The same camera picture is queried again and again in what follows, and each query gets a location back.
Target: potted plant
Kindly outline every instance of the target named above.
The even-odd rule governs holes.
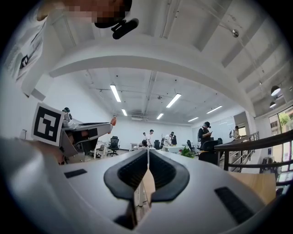
[[[184,147],[184,149],[181,151],[181,155],[188,157],[188,158],[194,158],[194,153],[191,152],[188,148]]]

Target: person wearing black shirt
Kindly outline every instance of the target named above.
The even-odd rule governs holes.
[[[201,140],[201,148],[206,141],[211,140],[211,134],[208,128],[211,128],[209,122],[205,122],[202,128],[198,131],[198,138]]]

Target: green plant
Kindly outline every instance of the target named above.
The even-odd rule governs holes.
[[[290,117],[287,113],[279,114],[279,119],[280,119],[281,127],[283,127],[284,125],[286,125],[286,123],[288,123],[290,121]]]
[[[192,153],[188,148],[184,147],[184,149],[181,151],[181,155],[188,157],[188,158],[194,158],[194,153]]]

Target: black office chair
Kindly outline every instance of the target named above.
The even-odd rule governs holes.
[[[159,140],[155,140],[155,142],[154,142],[154,148],[155,149],[160,149],[160,141]]]
[[[194,147],[191,146],[190,140],[187,140],[187,145],[190,148],[190,151],[194,151]]]
[[[199,160],[218,165],[218,155],[215,151],[215,146],[219,145],[219,141],[206,141],[202,146],[202,151],[199,155]]]
[[[111,154],[112,157],[113,157],[114,154],[118,155],[117,152],[116,152],[120,148],[120,145],[118,145],[118,142],[119,142],[118,137],[112,137],[111,138],[111,144],[109,146],[109,149],[112,150],[113,152],[108,153],[108,154]]]

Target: black handrail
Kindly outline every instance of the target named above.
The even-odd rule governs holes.
[[[238,168],[269,168],[269,167],[279,167],[293,164],[293,160],[280,162],[280,163],[270,163],[270,164],[228,164],[228,167],[238,167]]]
[[[268,137],[256,141],[242,142],[238,144],[221,144],[215,146],[216,151],[240,151],[269,148],[293,140],[293,130],[273,137]]]

